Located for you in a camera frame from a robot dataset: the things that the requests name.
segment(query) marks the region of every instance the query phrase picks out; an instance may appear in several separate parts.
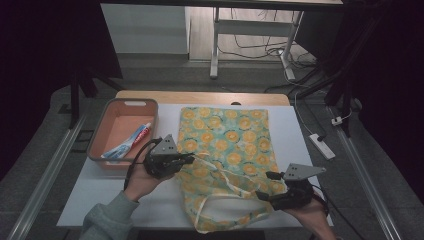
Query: power strip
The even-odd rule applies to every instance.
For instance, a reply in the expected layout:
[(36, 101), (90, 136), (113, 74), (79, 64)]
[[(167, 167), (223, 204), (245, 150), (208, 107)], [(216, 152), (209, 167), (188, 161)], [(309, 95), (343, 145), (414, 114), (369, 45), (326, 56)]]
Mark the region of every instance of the power strip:
[(324, 155), (324, 157), (327, 160), (333, 159), (336, 155), (331, 151), (331, 149), (325, 144), (324, 141), (318, 141), (318, 134), (312, 134), (309, 136), (309, 139), (311, 139), (312, 143), (318, 148), (318, 150)]

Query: white table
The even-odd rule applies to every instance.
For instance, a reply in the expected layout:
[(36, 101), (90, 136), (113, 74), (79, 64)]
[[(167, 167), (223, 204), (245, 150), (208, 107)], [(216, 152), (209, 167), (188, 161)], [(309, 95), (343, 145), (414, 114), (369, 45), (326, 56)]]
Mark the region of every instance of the white table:
[[(155, 137), (172, 134), (178, 136), (180, 109), (190, 104), (159, 104), (158, 128)], [(285, 171), (288, 164), (299, 163), (312, 165), (294, 109), (289, 106), (228, 106), (206, 105), (233, 109), (268, 109), (271, 141), (274, 147), (280, 171)], [(122, 190), (125, 171), (104, 170), (96, 162), (87, 158), (74, 189), (57, 223), (61, 227), (80, 227), (84, 216), (97, 203), (109, 203)], [(310, 179), (319, 185), (317, 178)], [(237, 205), (234, 213), (249, 209), (251, 203)], [(140, 206), (132, 215), (134, 226), (148, 229), (194, 229), (183, 211), (180, 188), (175, 179), (159, 185), (154, 192), (140, 200)], [(299, 227), (300, 224), (290, 215), (272, 212), (269, 218), (255, 222), (248, 228), (269, 229), (279, 227)]]

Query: gray floor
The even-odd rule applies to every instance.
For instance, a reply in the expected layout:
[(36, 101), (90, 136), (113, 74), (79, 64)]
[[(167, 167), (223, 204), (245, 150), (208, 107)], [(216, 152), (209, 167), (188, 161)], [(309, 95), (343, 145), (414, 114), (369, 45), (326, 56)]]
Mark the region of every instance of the gray floor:
[[(211, 91), (261, 93), (269, 86), (284, 82), (281, 64), (274, 63), (235, 63), (221, 62), (219, 78), (209, 79), (209, 65), (203, 62), (190, 62), (182, 58), (132, 58), (121, 56), (121, 67), (125, 80), (117, 81), (122, 86), (134, 90), (161, 91)], [(295, 69), (301, 77), (310, 69)], [(96, 80), (99, 94), (94, 99), (81, 95), (82, 105), (91, 102), (88, 117), (82, 130), (93, 130), (107, 101), (116, 91)], [(287, 93), (291, 87), (271, 91)], [(336, 129), (330, 123), (330, 116), (322, 99), (324, 94), (316, 93), (307, 98), (308, 110), (298, 101), (298, 110), (305, 125), (313, 132), (327, 134), (325, 142), (337, 155), (334, 161), (326, 161), (307, 139), (309, 135), (301, 125), (305, 142), (314, 165), (324, 166), (328, 172), (319, 177), (331, 199), (340, 211), (366, 239), (386, 239), (375, 211), (371, 208), (364, 190), (353, 171), (352, 165), (340, 142)], [(60, 140), (69, 125), (69, 114), (59, 114), (63, 104), (69, 104), (69, 88), (56, 91), (52, 95), (51, 109), (43, 124), (18, 159), (16, 165), (0, 182), (0, 239), (6, 239), (18, 219), (28, 198), (52, 158)], [(423, 239), (424, 208), (414, 195), (390, 158), (367, 133), (353, 112), (351, 121), (352, 141), (356, 144), (382, 199), (400, 230), (403, 239)], [(57, 220), (85, 161), (83, 150), (87, 142), (75, 142), (45, 200), (27, 239), (77, 239), (78, 229), (56, 227)], [(344, 239), (359, 239), (338, 213), (331, 210), (334, 230)], [(130, 239), (137, 237), (134, 229)], [(309, 233), (302, 228), (275, 229), (265, 231), (267, 240), (308, 239)]]

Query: black cable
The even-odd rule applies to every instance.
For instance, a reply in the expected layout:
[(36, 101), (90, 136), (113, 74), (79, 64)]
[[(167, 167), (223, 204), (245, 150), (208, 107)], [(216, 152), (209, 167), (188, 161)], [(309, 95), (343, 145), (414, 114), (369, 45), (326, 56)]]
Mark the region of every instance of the black cable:
[(127, 175), (125, 176), (125, 182), (124, 182), (124, 190), (127, 189), (128, 187), (128, 183), (130, 181), (133, 169), (135, 167), (135, 164), (143, 164), (143, 163), (137, 163), (138, 158), (140, 157), (141, 153), (152, 143), (158, 144), (162, 141), (162, 138), (157, 138), (157, 139), (151, 139), (150, 141), (148, 141), (146, 144), (143, 145), (143, 147), (141, 147), (141, 149), (138, 151), (137, 155), (134, 157), (131, 165), (128, 167), (128, 171), (127, 171)]
[(295, 85), (293, 87), (292, 90), (290, 90), (286, 95), (287, 97), (290, 97), (290, 94), (297, 89), (298, 87), (300, 87), (299, 85), (303, 85), (305, 84), (307, 81), (309, 81), (309, 79), (312, 78), (312, 76), (314, 76), (315, 74), (317, 74), (319, 71), (321, 70), (321, 68), (319, 66), (315, 67), (314, 69), (312, 69), (310, 72), (308, 72), (308, 74), (306, 74), (306, 76), (304, 76), (303, 78), (301, 78), (299, 81), (296, 82), (297, 85)]
[(334, 204), (333, 200), (330, 199), (330, 197), (328, 196), (324, 188), (323, 187), (320, 188), (313, 184), (312, 186), (319, 189), (324, 194), (326, 201), (328, 201), (329, 203), (331, 203), (331, 205), (333, 205), (334, 210), (336, 210), (336, 212), (343, 218), (343, 220), (347, 223), (347, 225), (349, 225), (349, 227), (356, 233), (356, 235), (358, 235), (360, 239), (365, 240), (365, 238), (358, 232), (358, 230), (352, 225), (352, 223), (350, 223), (349, 220), (340, 212), (340, 210), (337, 208), (336, 204)]
[[(252, 57), (252, 56), (246, 56), (246, 55), (242, 55), (242, 54), (238, 54), (238, 53), (234, 53), (234, 52), (224, 52), (224, 51), (221, 50), (221, 48), (219, 48), (219, 46), (217, 46), (217, 47), (218, 47), (218, 50), (223, 54), (230, 54), (230, 55), (235, 55), (235, 56), (249, 58), (249, 59), (259, 59), (259, 58), (264, 58), (264, 57), (269, 57), (269, 56), (280, 56), (281, 55), (281, 54), (272, 55), (270, 52), (267, 52), (265, 55)], [(271, 52), (276, 52), (278, 50), (280, 50), (280, 48), (275, 48)]]
[[(314, 69), (312, 69), (308, 74), (306, 74), (303, 78), (301, 78), (300, 80), (298, 80), (297, 82), (294, 82), (294, 84), (303, 84), (304, 82), (306, 82), (307, 80), (307, 78), (310, 78), (310, 77), (312, 77), (314, 74), (315, 74), (315, 71), (316, 71), (316, 68), (314, 68)], [(289, 86), (293, 86), (294, 85), (293, 83), (289, 83), (289, 84), (282, 84), (282, 85), (277, 85), (277, 86), (271, 86), (271, 87), (268, 87), (268, 88), (266, 88), (265, 90), (264, 90), (264, 93), (267, 93), (269, 90), (271, 90), (271, 89), (279, 89), (279, 88), (285, 88), (285, 87), (289, 87)]]
[[(234, 19), (234, 16), (233, 16), (233, 8), (231, 8), (231, 19)], [(274, 14), (274, 21), (276, 20), (276, 18), (277, 18), (277, 10), (275, 10), (275, 14)], [(239, 42), (238, 42), (238, 40), (237, 40), (237, 36), (236, 35), (233, 35), (234, 36), (234, 40), (235, 40), (235, 42), (236, 42), (236, 45), (237, 45), (237, 47), (239, 47), (239, 48), (259, 48), (259, 47), (265, 47), (265, 51), (266, 51), (266, 48), (268, 47), (268, 46), (276, 46), (276, 45), (283, 45), (283, 44), (285, 44), (285, 43), (287, 43), (287, 42), (281, 42), (281, 43), (269, 43), (269, 41), (270, 41), (270, 39), (271, 39), (271, 37), (268, 37), (268, 41), (267, 41), (267, 43), (266, 44), (261, 44), (261, 45), (251, 45), (251, 46), (241, 46), (240, 44), (239, 44)]]

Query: orange floral pattern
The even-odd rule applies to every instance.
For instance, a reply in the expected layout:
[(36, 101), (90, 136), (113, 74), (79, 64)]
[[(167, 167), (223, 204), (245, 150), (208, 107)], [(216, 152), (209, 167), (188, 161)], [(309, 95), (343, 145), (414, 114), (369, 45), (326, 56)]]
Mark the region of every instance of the orange floral pattern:
[(285, 185), (266, 177), (279, 172), (268, 127), (267, 110), (186, 107), (181, 110), (177, 148), (193, 152), (193, 164), (184, 165), (176, 178), (184, 195), (186, 213), (201, 233), (243, 227), (271, 212), (264, 207), (226, 221), (202, 215), (210, 196), (257, 198), (256, 190), (274, 195)]

